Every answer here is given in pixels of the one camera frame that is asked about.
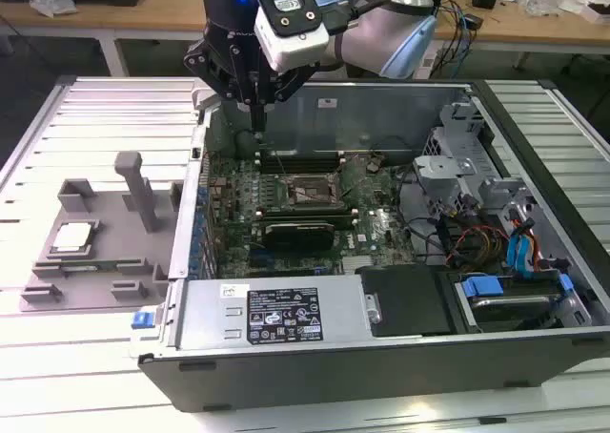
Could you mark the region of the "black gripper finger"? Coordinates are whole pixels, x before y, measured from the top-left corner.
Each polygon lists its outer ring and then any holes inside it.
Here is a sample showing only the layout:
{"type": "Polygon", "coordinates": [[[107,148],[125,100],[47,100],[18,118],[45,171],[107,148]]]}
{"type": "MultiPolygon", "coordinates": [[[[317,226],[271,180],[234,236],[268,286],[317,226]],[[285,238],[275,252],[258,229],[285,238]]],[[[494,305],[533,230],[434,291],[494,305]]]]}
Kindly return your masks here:
{"type": "Polygon", "coordinates": [[[259,132],[259,104],[255,81],[251,77],[245,53],[234,41],[223,53],[216,51],[210,42],[199,41],[189,48],[185,66],[218,95],[233,100],[250,113],[252,131],[259,132]]]}
{"type": "Polygon", "coordinates": [[[266,108],[275,102],[284,102],[300,89],[319,69],[319,63],[278,73],[268,64],[262,64],[258,73],[258,131],[265,131],[266,108]]]}

